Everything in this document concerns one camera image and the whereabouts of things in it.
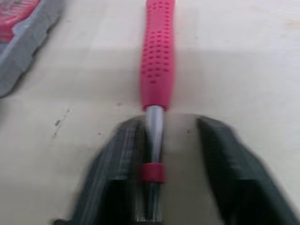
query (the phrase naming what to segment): white table surface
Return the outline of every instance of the white table surface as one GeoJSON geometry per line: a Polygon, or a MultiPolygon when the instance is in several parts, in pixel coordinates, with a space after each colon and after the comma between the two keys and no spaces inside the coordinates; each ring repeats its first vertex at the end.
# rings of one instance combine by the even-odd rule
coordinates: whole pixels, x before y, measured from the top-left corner
{"type": "MultiPolygon", "coordinates": [[[[66,3],[31,70],[0,100],[3,225],[67,217],[89,160],[117,124],[142,114],[145,2],[66,3]]],[[[299,8],[297,0],[177,0],[177,76],[165,135],[169,224],[217,224],[195,114],[232,125],[299,211],[299,8]]]]}

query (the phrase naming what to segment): red rubber band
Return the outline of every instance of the red rubber band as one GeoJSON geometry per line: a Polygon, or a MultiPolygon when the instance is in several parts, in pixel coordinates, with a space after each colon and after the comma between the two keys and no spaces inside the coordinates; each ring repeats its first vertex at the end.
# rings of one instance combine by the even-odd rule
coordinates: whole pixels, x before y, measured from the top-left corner
{"type": "Polygon", "coordinates": [[[141,180],[165,182],[165,167],[162,163],[146,163],[141,167],[141,180]]]}

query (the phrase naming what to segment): red rubber handle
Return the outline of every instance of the red rubber handle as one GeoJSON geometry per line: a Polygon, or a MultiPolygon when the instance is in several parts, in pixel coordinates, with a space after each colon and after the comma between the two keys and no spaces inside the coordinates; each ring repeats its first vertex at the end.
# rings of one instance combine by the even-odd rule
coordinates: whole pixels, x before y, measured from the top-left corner
{"type": "Polygon", "coordinates": [[[140,75],[144,110],[151,105],[169,108],[175,73],[173,12],[174,0],[147,0],[140,75]]]}

